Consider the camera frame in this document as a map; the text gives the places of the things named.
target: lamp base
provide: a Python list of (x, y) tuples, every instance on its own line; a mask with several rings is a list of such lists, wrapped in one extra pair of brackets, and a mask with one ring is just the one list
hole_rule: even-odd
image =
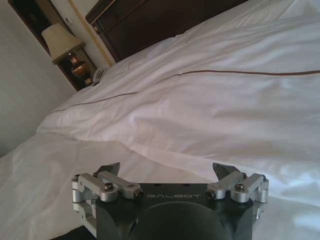
[(91, 71), (89, 65), (85, 61), (80, 60), (76, 55), (69, 55), (70, 61), (72, 63), (72, 73), (79, 79), (83, 80), (86, 87), (91, 85), (93, 81), (91, 79)]

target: metal linkage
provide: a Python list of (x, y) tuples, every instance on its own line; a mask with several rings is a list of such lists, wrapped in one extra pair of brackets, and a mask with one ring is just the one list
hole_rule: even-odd
[(137, 199), (143, 195), (143, 191), (138, 183), (126, 181), (108, 171), (99, 172), (97, 177), (104, 183), (112, 182), (116, 185), (117, 190), (122, 193), (125, 199)]
[(226, 191), (231, 190), (235, 184), (240, 183), (244, 179), (244, 175), (239, 171), (234, 171), (215, 183), (207, 185), (206, 196), (213, 200), (224, 199)]
[(238, 203), (246, 203), (249, 198), (259, 203), (268, 201), (269, 180), (266, 176), (254, 173), (236, 184), (230, 191), (231, 199)]
[(254, 173), (247, 177), (235, 167), (218, 163), (213, 164), (213, 169), (220, 180), (207, 185), (206, 196), (212, 200), (224, 199), (226, 191), (230, 191), (235, 202), (253, 200), (253, 222), (256, 223), (267, 208), (269, 180), (266, 176)]
[(117, 200), (118, 191), (126, 199), (136, 199), (143, 191), (138, 183), (128, 182), (108, 171), (77, 174), (72, 179), (73, 209), (81, 214), (82, 224), (97, 236), (97, 222), (95, 219), (95, 201), (100, 197), (103, 202)]

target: white duvet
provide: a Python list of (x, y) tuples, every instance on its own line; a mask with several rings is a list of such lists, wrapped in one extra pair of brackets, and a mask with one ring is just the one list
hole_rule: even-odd
[(0, 238), (79, 226), (76, 173), (121, 162), (129, 181), (208, 183), (218, 162), (270, 180), (254, 239), (318, 239), (317, 4), (249, 1), (125, 59), (52, 111), (1, 159)]

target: telephone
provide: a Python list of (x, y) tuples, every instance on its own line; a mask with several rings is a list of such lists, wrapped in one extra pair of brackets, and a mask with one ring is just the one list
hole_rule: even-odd
[(93, 86), (95, 86), (95, 85), (97, 85), (98, 83), (100, 83), (102, 77), (103, 77), (104, 74), (107, 72), (107, 70), (108, 70), (108, 68), (101, 67), (101, 68), (98, 68), (98, 69), (94, 72), (93, 79), (92, 79)]

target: wall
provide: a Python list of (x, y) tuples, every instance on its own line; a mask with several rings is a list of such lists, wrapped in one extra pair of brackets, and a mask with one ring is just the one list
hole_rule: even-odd
[(76, 91), (7, 0), (0, 0), (0, 157)]
[[(75, 14), (74, 10), (70, 6), (68, 0), (51, 0), (51, 2), (55, 6), (55, 8), (58, 10), (58, 12), (60, 13), (63, 19), (67, 17), (72, 22), (72, 25), (69, 26), (70, 29), (72, 30), (75, 36), (82, 39), (86, 43), (86, 46), (84, 47), (84, 49), (87, 52), (87, 54), (90, 56), (94, 64), (97, 66), (97, 68), (108, 68), (109, 65), (107, 61), (104, 59), (104, 57), (98, 50), (96, 44), (88, 34), (86, 28), (83, 26), (78, 16)], [(87, 13), (98, 2), (98, 0), (73, 0), (73, 2), (78, 8), (83, 18), (85, 19)], [(109, 53), (103, 41), (100, 39), (99, 35), (96, 34), (96, 32), (94, 31), (94, 29), (90, 24), (88, 25), (92, 30), (93, 34), (96, 36), (97, 40), (100, 42), (104, 51), (107, 53), (109, 58), (114, 62), (111, 54)]]

